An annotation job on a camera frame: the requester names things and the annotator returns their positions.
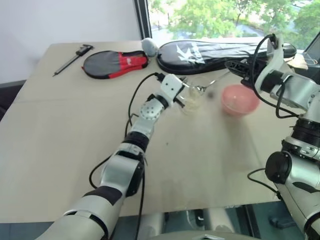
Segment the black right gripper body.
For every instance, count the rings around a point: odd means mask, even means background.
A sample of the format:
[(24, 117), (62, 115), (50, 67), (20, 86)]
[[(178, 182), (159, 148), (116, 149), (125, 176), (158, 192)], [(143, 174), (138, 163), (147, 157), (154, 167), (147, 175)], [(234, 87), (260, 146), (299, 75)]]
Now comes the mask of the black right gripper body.
[(251, 66), (242, 66), (240, 68), (242, 74), (242, 80), (240, 83), (245, 87), (252, 87), (252, 67)]

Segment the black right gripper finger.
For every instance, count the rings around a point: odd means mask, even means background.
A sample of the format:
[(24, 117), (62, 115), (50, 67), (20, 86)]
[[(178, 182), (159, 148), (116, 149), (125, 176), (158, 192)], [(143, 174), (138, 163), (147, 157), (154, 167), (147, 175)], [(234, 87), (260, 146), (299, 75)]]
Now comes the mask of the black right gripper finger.
[(241, 78), (245, 78), (248, 75), (248, 67), (242, 65), (235, 65), (228, 67), (229, 71), (234, 75), (237, 75)]
[(239, 60), (228, 60), (224, 65), (228, 69), (248, 69), (250, 66), (246, 60), (244, 62)]

